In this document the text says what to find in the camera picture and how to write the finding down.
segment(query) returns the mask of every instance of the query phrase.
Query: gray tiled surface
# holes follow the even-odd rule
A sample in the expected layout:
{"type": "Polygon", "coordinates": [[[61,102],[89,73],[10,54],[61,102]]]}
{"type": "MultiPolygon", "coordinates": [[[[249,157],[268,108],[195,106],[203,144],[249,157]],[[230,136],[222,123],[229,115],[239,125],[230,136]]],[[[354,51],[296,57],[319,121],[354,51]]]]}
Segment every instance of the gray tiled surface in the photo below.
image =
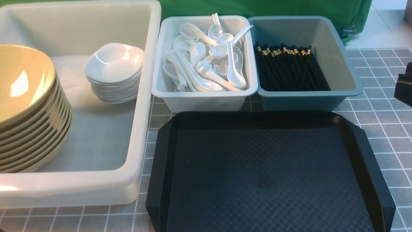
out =
{"type": "MultiPolygon", "coordinates": [[[[392,231],[412,232],[412,108],[393,98],[397,74],[412,62],[406,49],[349,50],[364,91],[346,99],[336,112],[368,135],[397,205],[392,231]]],[[[242,111],[261,111],[258,95],[242,111]]],[[[0,210],[6,232],[154,232],[145,201],[157,130],[173,117],[163,100],[152,98],[140,194],[125,206],[86,206],[0,210]]]]}

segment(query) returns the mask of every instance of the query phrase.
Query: black object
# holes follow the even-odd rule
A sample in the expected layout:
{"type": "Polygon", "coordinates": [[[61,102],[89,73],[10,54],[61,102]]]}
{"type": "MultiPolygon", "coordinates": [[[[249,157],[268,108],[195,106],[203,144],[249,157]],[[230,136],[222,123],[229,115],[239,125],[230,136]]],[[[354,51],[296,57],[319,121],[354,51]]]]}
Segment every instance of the black object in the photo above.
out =
{"type": "Polygon", "coordinates": [[[185,112],[157,136],[156,232],[390,231],[365,132],[330,112],[185,112]]]}
{"type": "Polygon", "coordinates": [[[266,91],[330,91],[311,46],[255,45],[260,86],[266,91]]]}
{"type": "Polygon", "coordinates": [[[405,74],[399,74],[394,97],[412,107],[412,63],[406,66],[405,74]]]}

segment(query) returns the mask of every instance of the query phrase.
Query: white plastic tray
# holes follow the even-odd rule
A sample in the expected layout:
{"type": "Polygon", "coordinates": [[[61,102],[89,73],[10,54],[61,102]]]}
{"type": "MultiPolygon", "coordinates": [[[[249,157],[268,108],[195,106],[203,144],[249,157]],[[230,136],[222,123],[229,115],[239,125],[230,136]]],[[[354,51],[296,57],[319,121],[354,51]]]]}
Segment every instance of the white plastic tray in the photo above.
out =
{"type": "MultiPolygon", "coordinates": [[[[249,24],[242,16],[219,17],[224,33],[236,35],[249,24]]],[[[243,37],[243,75],[247,79],[245,91],[225,92],[175,92],[175,84],[164,73],[162,67],[166,63],[166,54],[173,49],[173,42],[180,35],[179,26],[192,23],[203,31],[213,25],[212,16],[170,17],[162,22],[157,42],[156,61],[154,64],[152,94],[162,98],[173,113],[183,111],[238,111],[246,97],[253,95],[258,89],[255,55],[250,32],[243,37]]]]}
{"type": "Polygon", "coordinates": [[[161,7],[154,0],[50,2],[0,8],[0,43],[34,47],[55,63],[74,110],[69,139],[36,173],[0,174],[0,208],[128,204],[138,195],[161,7]],[[100,102],[83,74],[101,46],[145,50],[136,101],[100,102]]]}

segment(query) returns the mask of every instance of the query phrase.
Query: diamond pattern surface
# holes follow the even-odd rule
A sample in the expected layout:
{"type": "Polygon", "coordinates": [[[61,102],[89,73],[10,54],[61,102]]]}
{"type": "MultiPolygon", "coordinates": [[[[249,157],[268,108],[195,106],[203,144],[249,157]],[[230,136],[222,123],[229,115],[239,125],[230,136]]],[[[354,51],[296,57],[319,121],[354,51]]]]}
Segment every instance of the diamond pattern surface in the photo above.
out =
{"type": "Polygon", "coordinates": [[[337,127],[181,130],[176,144],[168,232],[373,231],[337,127]]]}

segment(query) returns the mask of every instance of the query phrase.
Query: white floor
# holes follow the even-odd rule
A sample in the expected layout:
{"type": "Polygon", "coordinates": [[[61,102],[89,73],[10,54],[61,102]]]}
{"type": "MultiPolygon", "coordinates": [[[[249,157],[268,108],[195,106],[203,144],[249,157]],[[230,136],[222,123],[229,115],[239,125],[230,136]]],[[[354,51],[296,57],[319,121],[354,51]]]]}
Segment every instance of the white floor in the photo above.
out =
{"type": "Polygon", "coordinates": [[[353,48],[412,49],[412,26],[403,18],[407,0],[373,0],[362,33],[347,43],[353,48]]]}

